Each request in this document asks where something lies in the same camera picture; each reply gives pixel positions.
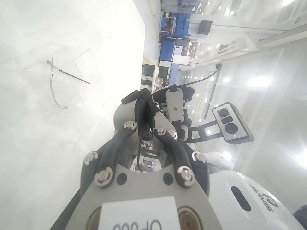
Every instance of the metal screw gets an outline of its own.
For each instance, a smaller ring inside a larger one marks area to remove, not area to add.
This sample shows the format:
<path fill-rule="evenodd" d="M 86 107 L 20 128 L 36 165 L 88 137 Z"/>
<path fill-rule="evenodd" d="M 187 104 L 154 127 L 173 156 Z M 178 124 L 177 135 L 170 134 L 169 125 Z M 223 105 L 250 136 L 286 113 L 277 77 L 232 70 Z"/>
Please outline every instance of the metal screw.
<path fill-rule="evenodd" d="M 105 170 L 101 170 L 95 174 L 95 183 L 99 187 L 106 186 L 113 177 L 113 170 L 111 167 L 107 167 Z"/>
<path fill-rule="evenodd" d="M 199 162 L 203 162 L 203 163 L 206 163 L 207 159 L 205 157 L 205 155 L 202 153 L 202 152 L 199 152 L 199 151 L 194 151 L 192 153 L 192 159 L 193 161 L 199 161 Z"/>
<path fill-rule="evenodd" d="M 184 185 L 190 187 L 195 182 L 195 175 L 193 171 L 188 166 L 180 166 L 177 172 L 181 175 L 182 180 L 184 180 Z"/>
<path fill-rule="evenodd" d="M 157 128 L 157 133 L 158 133 L 158 135 L 162 136 L 162 135 L 165 134 L 165 129 L 162 126 L 159 126 Z"/>
<path fill-rule="evenodd" d="M 175 131 L 170 130 L 170 131 L 169 131 L 169 134 L 172 135 L 172 137 L 173 137 L 174 140 L 177 140 L 177 139 L 178 139 L 178 135 L 177 135 L 177 133 L 176 133 Z"/>
<path fill-rule="evenodd" d="M 187 169 L 185 169 L 181 172 L 181 177 L 185 181 L 190 181 L 192 176 L 191 176 L 190 172 Z"/>
<path fill-rule="evenodd" d="M 136 128 L 136 124 L 135 124 L 135 122 L 133 122 L 133 121 L 127 121 L 127 122 L 124 124 L 124 128 L 128 128 L 128 129 L 134 130 L 134 129 Z"/>
<path fill-rule="evenodd" d="M 98 159 L 98 153 L 96 151 L 91 151 L 84 157 L 83 162 L 85 165 L 90 165 L 90 162 L 94 159 Z"/>

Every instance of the black strap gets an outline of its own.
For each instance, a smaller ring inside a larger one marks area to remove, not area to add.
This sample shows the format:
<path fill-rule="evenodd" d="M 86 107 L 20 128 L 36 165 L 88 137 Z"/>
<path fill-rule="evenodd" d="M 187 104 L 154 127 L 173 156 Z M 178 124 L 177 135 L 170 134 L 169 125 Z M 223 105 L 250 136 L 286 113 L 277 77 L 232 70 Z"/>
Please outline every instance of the black strap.
<path fill-rule="evenodd" d="M 155 116 L 156 112 L 160 111 L 160 109 L 153 102 L 148 89 L 141 89 L 140 91 L 130 93 L 122 99 L 122 104 L 126 104 L 140 98 L 143 98 L 148 103 L 149 115 Z"/>

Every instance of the white robot casing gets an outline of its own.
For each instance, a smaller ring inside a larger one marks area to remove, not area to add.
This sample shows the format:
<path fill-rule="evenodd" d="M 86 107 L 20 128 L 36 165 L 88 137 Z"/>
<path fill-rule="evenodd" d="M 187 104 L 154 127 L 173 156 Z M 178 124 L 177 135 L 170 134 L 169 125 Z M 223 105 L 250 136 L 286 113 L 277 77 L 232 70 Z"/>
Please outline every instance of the white robot casing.
<path fill-rule="evenodd" d="M 209 201 L 223 230 L 304 230 L 275 196 L 239 172 L 223 170 L 211 174 Z"/>

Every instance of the black bracket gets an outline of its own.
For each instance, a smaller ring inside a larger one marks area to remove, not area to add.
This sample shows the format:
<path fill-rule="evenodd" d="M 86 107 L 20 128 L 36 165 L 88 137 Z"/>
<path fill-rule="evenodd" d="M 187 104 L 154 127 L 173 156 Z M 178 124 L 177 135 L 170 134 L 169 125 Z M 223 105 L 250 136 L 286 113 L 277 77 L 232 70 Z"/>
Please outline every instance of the black bracket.
<path fill-rule="evenodd" d="M 217 121 L 216 120 L 214 120 L 212 122 L 209 122 L 207 124 L 201 125 L 201 126 L 196 126 L 196 127 L 189 128 L 188 129 L 188 138 L 184 142 L 185 143 L 194 143 L 194 142 L 207 141 L 207 140 L 223 137 L 222 132 L 219 132 L 219 133 L 216 133 L 216 134 L 213 134 L 213 135 L 209 135 L 209 136 L 206 135 L 205 128 L 208 128 L 208 127 L 214 126 L 214 125 L 217 125 Z M 192 132 L 193 131 L 198 131 L 198 134 L 199 134 L 199 138 L 198 139 L 193 139 L 192 138 Z"/>

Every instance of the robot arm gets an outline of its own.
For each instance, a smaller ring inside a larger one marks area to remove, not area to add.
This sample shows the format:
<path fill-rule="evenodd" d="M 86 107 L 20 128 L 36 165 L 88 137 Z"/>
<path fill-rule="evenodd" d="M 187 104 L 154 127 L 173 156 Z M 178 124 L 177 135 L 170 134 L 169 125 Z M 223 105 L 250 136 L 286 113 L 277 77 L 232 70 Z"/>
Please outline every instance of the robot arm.
<path fill-rule="evenodd" d="M 207 198 L 209 178 L 204 155 L 178 140 L 174 127 L 153 107 L 148 94 L 146 89 L 134 92 L 130 101 L 126 99 L 118 107 L 113 138 L 84 158 L 80 190 L 52 230 L 96 230 L 100 216 L 97 210 L 103 203 L 166 196 L 175 198 L 181 225 L 221 230 Z M 130 171 L 144 131 L 150 130 L 162 170 L 146 174 Z M 138 189 L 144 183 L 146 192 Z"/>

